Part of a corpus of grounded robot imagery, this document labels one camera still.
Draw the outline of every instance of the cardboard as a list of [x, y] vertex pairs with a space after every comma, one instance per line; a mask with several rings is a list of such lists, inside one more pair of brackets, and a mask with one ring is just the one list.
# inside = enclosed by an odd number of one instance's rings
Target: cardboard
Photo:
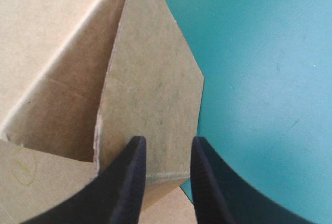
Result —
[[3, 140], [92, 161], [105, 72], [125, 0], [2, 0]]
[[1, 224], [40, 214], [95, 176], [95, 119], [124, 2], [1, 0]]
[[180, 187], [143, 211], [139, 224], [197, 224], [195, 209]]
[[81, 162], [0, 142], [0, 223], [19, 223], [61, 203], [94, 175]]
[[131, 136], [144, 135], [147, 187], [188, 178], [202, 88], [203, 76], [166, 2], [126, 0], [98, 112], [101, 168]]
[[188, 178], [203, 76], [164, 0], [2, 0], [0, 20], [0, 223], [74, 194], [135, 135], [143, 209]]

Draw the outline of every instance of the scuff mark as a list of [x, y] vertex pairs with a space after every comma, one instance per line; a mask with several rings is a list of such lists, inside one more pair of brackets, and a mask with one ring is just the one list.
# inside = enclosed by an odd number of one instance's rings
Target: scuff mark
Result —
[[279, 62], [276, 63], [276, 72], [280, 74], [280, 65]]
[[294, 124], [292, 124], [283, 135], [286, 135], [294, 126], [296, 126], [299, 123], [300, 119], [297, 119]]

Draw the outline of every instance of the cardboard flap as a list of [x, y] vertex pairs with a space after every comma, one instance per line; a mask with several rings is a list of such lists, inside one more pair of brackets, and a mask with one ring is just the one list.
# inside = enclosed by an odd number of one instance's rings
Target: cardboard flap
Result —
[[189, 177], [203, 75], [164, 0], [126, 0], [98, 113], [101, 169], [147, 139], [147, 185]]
[[1, 18], [16, 20], [0, 27], [6, 43], [0, 51], [1, 137], [92, 161], [96, 114], [125, 0], [30, 1], [30, 8], [26, 0], [2, 0], [0, 7], [6, 11]]

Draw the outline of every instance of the cardboard box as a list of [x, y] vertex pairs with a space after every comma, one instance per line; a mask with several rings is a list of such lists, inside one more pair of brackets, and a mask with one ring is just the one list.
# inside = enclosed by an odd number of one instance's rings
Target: cardboard box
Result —
[[203, 76], [164, 0], [2, 0], [0, 13], [0, 223], [74, 194], [133, 135], [148, 140], [144, 208], [188, 178]]

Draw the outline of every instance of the teal floor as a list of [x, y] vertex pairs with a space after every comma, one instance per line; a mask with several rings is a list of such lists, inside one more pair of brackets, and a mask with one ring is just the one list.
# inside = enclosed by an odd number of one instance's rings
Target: teal floor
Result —
[[198, 135], [272, 200], [332, 223], [332, 0], [166, 2], [205, 76]]

